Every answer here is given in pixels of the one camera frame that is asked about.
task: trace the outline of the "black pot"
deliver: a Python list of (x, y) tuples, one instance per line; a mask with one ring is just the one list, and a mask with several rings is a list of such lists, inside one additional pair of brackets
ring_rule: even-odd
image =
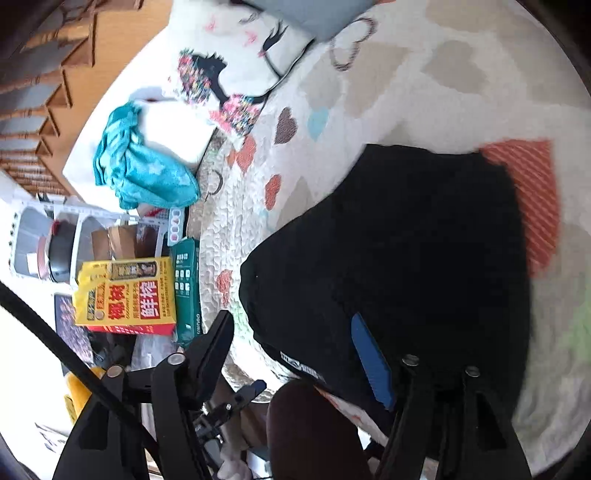
[(55, 283), (70, 282), (70, 265), (74, 250), (76, 225), (56, 220), (51, 226), (49, 241), (49, 276)]

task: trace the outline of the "yellow box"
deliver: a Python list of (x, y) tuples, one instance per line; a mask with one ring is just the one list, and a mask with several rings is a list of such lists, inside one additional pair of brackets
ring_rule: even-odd
[(85, 262), (74, 293), (76, 324), (176, 323), (170, 257)]

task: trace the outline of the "blue heart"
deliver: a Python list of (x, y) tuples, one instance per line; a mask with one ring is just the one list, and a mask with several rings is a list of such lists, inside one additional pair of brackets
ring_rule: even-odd
[(308, 119), (308, 132), (312, 140), (317, 141), (320, 134), (326, 127), (326, 122), (329, 119), (329, 111), (326, 108), (316, 110), (310, 114)]

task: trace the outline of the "yellow object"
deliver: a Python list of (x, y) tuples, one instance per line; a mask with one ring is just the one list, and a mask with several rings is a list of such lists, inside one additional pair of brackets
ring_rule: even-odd
[[(92, 372), (98, 377), (102, 378), (105, 374), (105, 371), (101, 367), (91, 367)], [(84, 384), (78, 380), (78, 377), (75, 376), (72, 372), (68, 372), (66, 374), (66, 385), (68, 390), (70, 390), (70, 399), (72, 401), (72, 406), (74, 408), (74, 414), (76, 415), (73, 421), (76, 421), (80, 416), (80, 412), (84, 409), (86, 402), (90, 398), (90, 390), (84, 386)], [(66, 397), (66, 408), (68, 408), (68, 401)], [(72, 412), (68, 408), (68, 413), (70, 413), (70, 418), (72, 418)]]
[(85, 262), (74, 307), (88, 327), (175, 324), (170, 257)]

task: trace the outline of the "red heart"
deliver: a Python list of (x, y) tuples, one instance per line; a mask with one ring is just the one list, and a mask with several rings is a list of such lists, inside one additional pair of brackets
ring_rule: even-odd
[(530, 276), (545, 269), (558, 244), (560, 206), (550, 140), (507, 140), (482, 147), (494, 164), (503, 164), (513, 178), (525, 228)]
[(222, 306), (230, 303), (230, 284), (232, 283), (232, 270), (223, 270), (216, 278), (216, 287), (222, 294)]
[(273, 175), (265, 185), (265, 206), (271, 210), (275, 206), (277, 194), (281, 188), (281, 175)]
[(237, 152), (232, 147), (230, 153), (226, 157), (226, 161), (228, 162), (228, 166), (232, 168), (234, 162), (238, 163), (240, 170), (242, 173), (246, 173), (248, 167), (251, 166), (252, 161), (255, 158), (256, 153), (256, 142), (255, 139), (251, 135), (247, 135), (244, 139), (244, 145), (242, 146), (240, 152)]

